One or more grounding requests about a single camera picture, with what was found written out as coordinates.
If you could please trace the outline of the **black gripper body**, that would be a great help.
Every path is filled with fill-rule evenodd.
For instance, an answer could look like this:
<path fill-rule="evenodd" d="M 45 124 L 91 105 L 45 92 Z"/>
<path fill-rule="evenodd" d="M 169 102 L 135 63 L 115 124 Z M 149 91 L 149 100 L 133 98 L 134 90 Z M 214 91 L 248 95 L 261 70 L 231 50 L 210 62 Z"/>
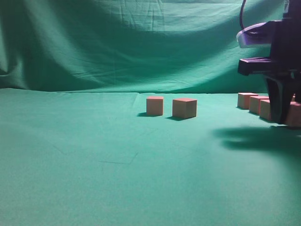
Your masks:
<path fill-rule="evenodd" d="M 301 71 L 301 24 L 294 20 L 272 21 L 275 31 L 267 57 L 242 58 L 238 63 L 238 73 L 275 73 L 281 75 Z"/>

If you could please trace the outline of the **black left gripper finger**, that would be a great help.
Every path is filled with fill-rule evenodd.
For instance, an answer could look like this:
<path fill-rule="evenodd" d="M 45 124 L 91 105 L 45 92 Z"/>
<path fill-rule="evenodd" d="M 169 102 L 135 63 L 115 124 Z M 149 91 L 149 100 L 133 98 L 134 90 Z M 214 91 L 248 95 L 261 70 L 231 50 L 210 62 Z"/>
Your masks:
<path fill-rule="evenodd" d="M 273 122 L 284 124 L 290 103 L 296 92 L 296 80 L 291 76 L 274 77 L 265 75 L 265 83 L 270 100 L 270 114 Z"/>

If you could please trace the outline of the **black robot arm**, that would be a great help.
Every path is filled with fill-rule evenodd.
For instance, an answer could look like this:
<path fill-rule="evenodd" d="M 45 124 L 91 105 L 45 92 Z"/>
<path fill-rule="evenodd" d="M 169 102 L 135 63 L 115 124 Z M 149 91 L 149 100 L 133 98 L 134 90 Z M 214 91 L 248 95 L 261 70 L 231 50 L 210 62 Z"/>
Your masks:
<path fill-rule="evenodd" d="M 301 2 L 284 3 L 281 20 L 244 27 L 240 14 L 241 31 L 237 34 L 241 48 L 270 48 L 268 57 L 240 59 L 238 73 L 264 75 L 271 119 L 278 124 L 286 121 L 291 100 L 301 101 Z"/>

